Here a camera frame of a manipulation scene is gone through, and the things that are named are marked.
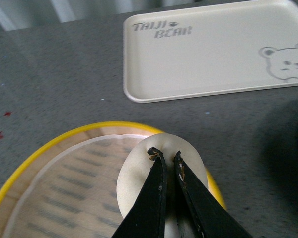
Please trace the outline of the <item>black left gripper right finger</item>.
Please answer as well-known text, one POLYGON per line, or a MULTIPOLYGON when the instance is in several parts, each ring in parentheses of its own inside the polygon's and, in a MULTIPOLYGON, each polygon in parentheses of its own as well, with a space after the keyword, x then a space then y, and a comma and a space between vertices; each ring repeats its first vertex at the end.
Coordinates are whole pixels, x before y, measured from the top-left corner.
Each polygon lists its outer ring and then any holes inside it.
POLYGON ((213 197, 178 151, 174 157, 176 215, 182 235, 193 232, 195 238, 250 238, 213 197))

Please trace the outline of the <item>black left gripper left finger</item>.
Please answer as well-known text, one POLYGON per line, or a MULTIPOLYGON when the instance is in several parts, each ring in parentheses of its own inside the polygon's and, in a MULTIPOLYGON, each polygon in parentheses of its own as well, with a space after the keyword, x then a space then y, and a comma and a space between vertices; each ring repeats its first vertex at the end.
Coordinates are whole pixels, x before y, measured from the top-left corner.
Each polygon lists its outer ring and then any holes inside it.
POLYGON ((131 210, 114 238, 163 238, 165 232, 167 166, 163 153, 152 147, 147 153, 154 161, 131 210))

